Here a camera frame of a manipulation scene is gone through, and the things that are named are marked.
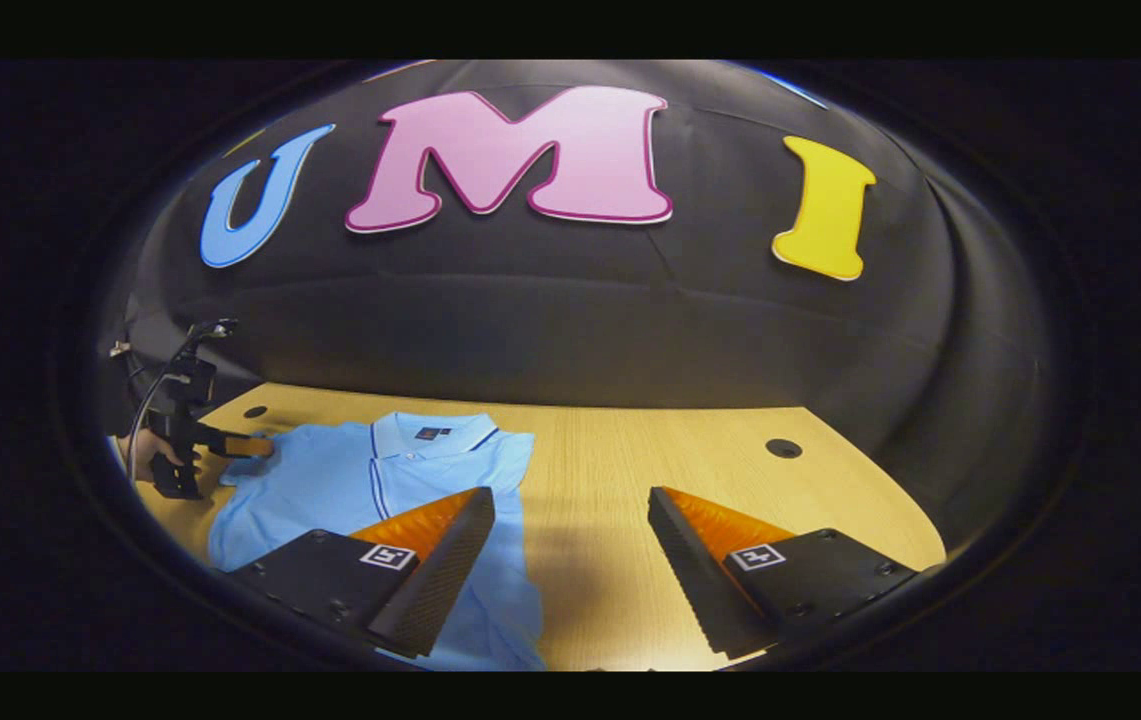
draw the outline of letter u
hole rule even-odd
[[[273,152],[277,164],[268,176],[268,183],[262,188],[262,200],[249,223],[240,228],[230,227],[232,202],[241,191],[241,181],[259,167],[259,160],[251,161],[233,170],[230,176],[215,186],[210,193],[210,207],[205,210],[205,223],[201,225],[201,260],[212,268],[227,268],[228,265],[245,260],[259,250],[268,237],[272,237],[281,219],[290,207],[290,197],[296,192],[296,179],[299,170],[308,157],[308,151],[319,138],[329,135],[334,124],[327,124],[305,132],[291,141],[286,141]]]

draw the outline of letter m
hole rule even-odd
[[[493,213],[544,151],[552,176],[529,203],[553,218],[663,223],[672,201],[654,187],[652,115],[662,97],[617,87],[575,87],[511,122],[484,97],[455,92],[388,110],[393,123],[366,197],[347,229],[385,232],[427,223],[442,196],[423,187],[428,156],[474,213]]]

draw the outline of light blue polo shirt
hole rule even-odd
[[[272,458],[233,461],[236,493],[210,528],[210,561],[235,571],[308,529],[351,534],[475,487],[494,495],[494,527],[428,657],[429,670],[547,670],[539,589],[526,577],[519,487],[534,450],[489,415],[391,413],[373,424],[300,424]],[[386,653],[397,660],[404,657]]]

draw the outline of hand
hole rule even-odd
[[[126,462],[127,468],[130,466],[130,437],[119,437],[118,438],[118,451],[121,452],[121,461]],[[137,467],[135,468],[135,479],[153,482],[153,469],[151,469],[149,461],[156,455],[164,455],[167,460],[173,462],[175,466],[186,466],[187,462],[183,462],[178,459],[178,455],[173,453],[173,447],[171,443],[165,442],[164,438],[157,436],[156,432],[148,428],[139,430],[139,434],[135,436],[135,452],[137,454]],[[192,460],[200,460],[201,455],[199,452],[192,454]],[[196,474],[201,474],[201,469],[196,470]]]

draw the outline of yellow letter i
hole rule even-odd
[[[863,274],[857,246],[863,220],[863,188],[876,184],[858,160],[803,137],[784,138],[802,159],[806,181],[793,229],[776,234],[775,258],[839,281]]]

